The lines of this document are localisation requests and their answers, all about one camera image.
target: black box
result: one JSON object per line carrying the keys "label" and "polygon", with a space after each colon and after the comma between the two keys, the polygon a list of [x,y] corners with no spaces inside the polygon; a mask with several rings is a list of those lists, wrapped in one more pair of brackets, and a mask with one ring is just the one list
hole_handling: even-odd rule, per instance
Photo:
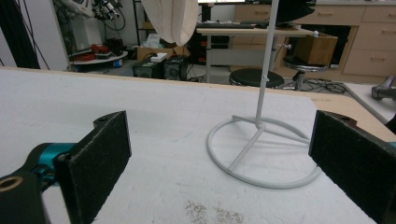
{"label": "black box", "polygon": [[134,77],[163,79],[163,62],[153,63],[150,58],[133,65]]}
{"label": "black box", "polygon": [[123,43],[122,39],[111,38],[107,39],[105,42],[106,47],[111,50],[115,55],[121,56],[123,53]]}
{"label": "black box", "polygon": [[169,80],[187,80],[186,56],[176,55],[168,58],[163,64],[164,78]]}

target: stool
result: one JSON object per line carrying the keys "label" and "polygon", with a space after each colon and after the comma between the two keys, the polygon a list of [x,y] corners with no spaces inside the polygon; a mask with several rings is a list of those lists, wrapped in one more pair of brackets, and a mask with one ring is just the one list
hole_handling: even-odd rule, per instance
{"label": "stool", "polygon": [[297,70],[297,74],[293,77],[293,81],[296,82],[294,85],[295,91],[300,91],[303,83],[305,72],[324,72],[327,70],[327,65],[324,64],[308,64],[295,56],[287,56],[283,59],[283,63],[286,67]]}
{"label": "stool", "polygon": [[[282,76],[268,72],[268,79],[266,83],[267,88],[276,88],[285,83]],[[260,87],[262,83],[262,70],[259,68],[243,68],[231,72],[229,81],[231,85],[235,86],[250,86]]]}

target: white wall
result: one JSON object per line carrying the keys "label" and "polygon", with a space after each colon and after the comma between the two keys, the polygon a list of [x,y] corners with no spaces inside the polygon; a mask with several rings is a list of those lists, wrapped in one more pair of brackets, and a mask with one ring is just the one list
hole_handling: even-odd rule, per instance
{"label": "white wall", "polygon": [[[42,69],[47,69],[44,60],[49,65],[50,70],[65,70],[68,61],[64,50],[58,22],[54,17],[52,0],[25,1],[31,19],[35,42],[40,48],[43,58],[37,53],[38,62]],[[0,58],[5,66],[16,66],[11,52],[7,46],[3,33],[0,35]]]}

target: drawer handle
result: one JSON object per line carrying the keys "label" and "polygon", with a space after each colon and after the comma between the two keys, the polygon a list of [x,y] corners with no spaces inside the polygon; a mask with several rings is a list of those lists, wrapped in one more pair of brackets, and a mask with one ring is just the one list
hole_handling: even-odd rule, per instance
{"label": "drawer handle", "polygon": [[266,10],[256,10],[256,14],[268,14],[268,13],[270,12]]}
{"label": "drawer handle", "polygon": [[382,30],[382,34],[384,34],[384,35],[396,35],[396,31]]}
{"label": "drawer handle", "polygon": [[319,12],[319,16],[332,16],[334,13],[333,12]]}
{"label": "drawer handle", "polygon": [[384,61],[387,60],[387,57],[375,57],[375,56],[372,56],[371,60],[375,61],[375,62],[384,62]]}

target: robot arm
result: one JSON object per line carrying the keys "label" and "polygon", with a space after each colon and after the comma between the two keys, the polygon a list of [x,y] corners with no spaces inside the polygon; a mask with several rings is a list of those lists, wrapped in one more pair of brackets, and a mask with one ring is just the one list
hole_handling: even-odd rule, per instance
{"label": "robot arm", "polygon": [[[116,11],[108,0],[61,0],[62,3],[77,16],[83,18],[95,17],[98,20],[114,20],[114,17],[119,18],[120,14]],[[120,6],[118,0],[113,1],[115,5]]]}
{"label": "robot arm", "polygon": [[381,85],[372,87],[372,97],[376,100],[382,100],[383,98],[396,100],[396,90],[391,87],[394,79],[394,76],[387,77]]}
{"label": "robot arm", "polygon": [[102,116],[77,143],[44,143],[0,177],[1,223],[50,223],[41,194],[59,183],[72,223],[92,223],[131,157],[125,111]]}

